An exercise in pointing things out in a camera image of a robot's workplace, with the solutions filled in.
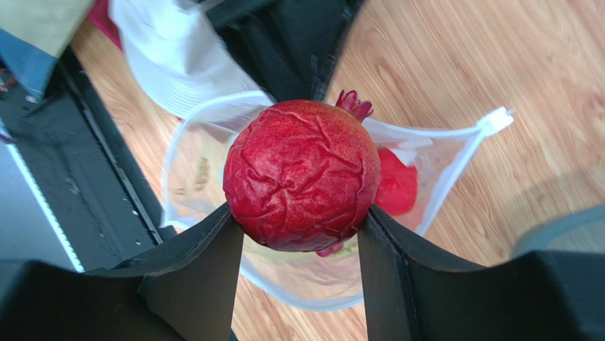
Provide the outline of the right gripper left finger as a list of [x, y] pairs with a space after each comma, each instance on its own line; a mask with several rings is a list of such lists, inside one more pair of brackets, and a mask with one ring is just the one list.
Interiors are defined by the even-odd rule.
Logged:
[[112, 269], [1, 263], [2, 340], [234, 340], [243, 233], [228, 205]]

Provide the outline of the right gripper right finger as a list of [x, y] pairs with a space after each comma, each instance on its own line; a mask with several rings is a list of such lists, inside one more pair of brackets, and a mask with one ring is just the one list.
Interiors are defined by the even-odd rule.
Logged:
[[603, 340], [604, 256], [532, 251], [493, 267], [373, 206], [358, 234], [370, 340]]

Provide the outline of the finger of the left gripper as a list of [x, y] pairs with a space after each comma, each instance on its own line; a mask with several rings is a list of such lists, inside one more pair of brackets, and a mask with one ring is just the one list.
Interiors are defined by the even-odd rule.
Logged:
[[206, 1], [235, 61], [276, 101], [325, 99], [359, 0]]

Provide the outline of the red apple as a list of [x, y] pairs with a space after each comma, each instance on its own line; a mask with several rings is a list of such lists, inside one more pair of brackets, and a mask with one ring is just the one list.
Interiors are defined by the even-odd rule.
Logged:
[[418, 196], [418, 170], [406, 166], [388, 148], [380, 148], [381, 172], [375, 203], [391, 216], [410, 212]]

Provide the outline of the clear polka dot zip bag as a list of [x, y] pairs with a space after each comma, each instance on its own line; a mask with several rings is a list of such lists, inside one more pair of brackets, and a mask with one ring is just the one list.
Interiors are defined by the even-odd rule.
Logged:
[[[240, 92], [203, 102], [186, 115], [164, 161], [162, 227], [188, 229], [224, 203], [227, 152], [272, 103], [262, 91]], [[417, 183], [414, 200], [404, 201], [397, 190], [389, 190], [380, 207], [399, 224], [425, 234], [482, 141], [512, 123], [512, 113], [505, 107], [457, 130], [409, 129], [365, 119], [374, 143], [401, 162], [400, 168], [386, 163], [387, 174], [409, 176]], [[245, 237], [240, 272], [274, 298], [303, 310], [342, 310], [363, 301], [356, 238], [339, 251], [318, 256], [273, 251]]]

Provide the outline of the red strawberry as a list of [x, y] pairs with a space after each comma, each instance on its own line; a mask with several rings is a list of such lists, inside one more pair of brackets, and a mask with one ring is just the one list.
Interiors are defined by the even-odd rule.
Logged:
[[363, 120], [372, 104], [295, 99], [262, 110], [227, 154], [223, 190], [243, 232], [275, 251], [316, 252], [351, 239], [373, 205], [381, 164]]

